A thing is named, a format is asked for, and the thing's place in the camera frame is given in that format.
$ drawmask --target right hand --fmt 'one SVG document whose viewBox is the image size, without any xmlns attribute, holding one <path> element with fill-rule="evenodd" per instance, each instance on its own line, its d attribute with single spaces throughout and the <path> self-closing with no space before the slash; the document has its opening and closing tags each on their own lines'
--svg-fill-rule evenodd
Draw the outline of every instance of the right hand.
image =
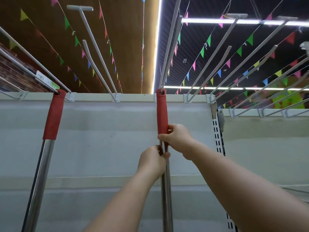
<svg viewBox="0 0 309 232">
<path fill-rule="evenodd" d="M 193 137 L 183 125 L 168 125 L 169 134 L 159 134 L 158 139 L 167 142 L 175 151 L 183 154 L 187 160 L 191 160 L 191 145 Z"/>
</svg>

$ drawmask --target red handle grip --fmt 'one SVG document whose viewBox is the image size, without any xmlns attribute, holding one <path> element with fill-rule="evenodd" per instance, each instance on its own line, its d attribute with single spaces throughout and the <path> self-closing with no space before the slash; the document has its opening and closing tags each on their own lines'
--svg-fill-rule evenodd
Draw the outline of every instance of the red handle grip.
<svg viewBox="0 0 309 232">
<path fill-rule="evenodd" d="M 157 90 L 157 124 L 158 134 L 168 134 L 168 107 L 166 105 L 166 90 Z"/>
<path fill-rule="evenodd" d="M 66 92 L 61 89 L 57 89 L 57 91 L 59 92 L 59 94 L 54 93 L 52 102 L 50 103 L 43 134 L 43 140 L 56 140 L 59 130 Z"/>
</svg>

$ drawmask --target black ceiling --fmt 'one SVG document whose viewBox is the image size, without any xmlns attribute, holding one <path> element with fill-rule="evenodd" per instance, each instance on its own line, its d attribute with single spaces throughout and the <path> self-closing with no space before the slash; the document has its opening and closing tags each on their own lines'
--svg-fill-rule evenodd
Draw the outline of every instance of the black ceiling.
<svg viewBox="0 0 309 232">
<path fill-rule="evenodd" d="M 256 4 L 256 10 L 253 9 L 252 1 Z M 181 0 L 180 15 L 185 16 L 186 9 L 188 9 L 189 18 L 220 18 L 223 13 L 227 13 L 229 2 L 230 0 Z M 176 0 L 162 0 L 155 89 L 159 86 L 160 68 L 162 68 L 164 62 L 175 3 Z M 266 19 L 268 15 L 272 13 L 273 18 L 276 18 L 279 15 L 293 16 L 304 21 L 309 19 L 308 9 L 309 0 L 231 0 L 228 13 L 246 13 L 249 15 L 249 19 Z M 191 86 L 229 27 L 230 25 L 227 24 L 224 25 L 223 28 L 221 28 L 218 24 L 189 23 L 188 26 L 183 24 L 181 30 L 181 44 L 178 45 L 177 56 L 175 56 L 175 54 L 173 56 L 173 66 L 170 67 L 170 76 L 167 78 L 166 85 L 182 85 L 184 78 L 186 78 L 186 75 L 190 70 L 189 81 L 187 78 L 185 79 L 185 86 Z M 229 45 L 232 46 L 232 50 L 230 51 L 226 61 L 231 58 L 230 69 L 227 66 L 223 66 L 221 78 L 218 74 L 214 76 L 214 86 L 219 85 L 219 83 L 222 82 L 222 80 L 226 78 L 275 29 L 276 26 L 236 25 L 196 86 L 200 86 L 212 70 L 217 66 Z M 283 41 L 292 32 L 296 33 L 295 43 L 291 44 L 287 41 Z M 199 53 L 211 33 L 211 47 L 207 47 L 204 58 L 202 58 Z M 242 56 L 238 55 L 236 51 L 252 34 L 254 38 L 253 46 L 247 43 L 242 47 Z M 252 87 L 255 85 L 263 87 L 264 84 L 262 81 L 264 79 L 273 75 L 278 70 L 284 68 L 305 54 L 305 51 L 301 50 L 299 45 L 307 40 L 309 40 L 308 28 L 301 28 L 299 31 L 296 27 L 284 27 L 248 62 L 246 62 L 237 73 L 235 73 L 226 83 L 224 83 L 223 86 L 229 86 L 231 82 L 240 77 L 242 73 L 252 67 L 259 59 L 264 57 L 275 44 L 279 44 L 276 50 L 276 58 L 269 58 L 268 61 L 261 66 L 258 72 L 255 72 L 249 76 L 248 79 L 239 84 L 241 87 Z M 195 59 L 196 70 L 194 71 L 191 66 Z M 168 94 L 175 94 L 176 91 L 177 89 L 167 89 Z M 241 93 L 243 93 L 243 91 L 230 91 L 229 93 L 226 93 L 218 100 L 218 105 L 230 101 L 232 98 Z"/>
</svg>

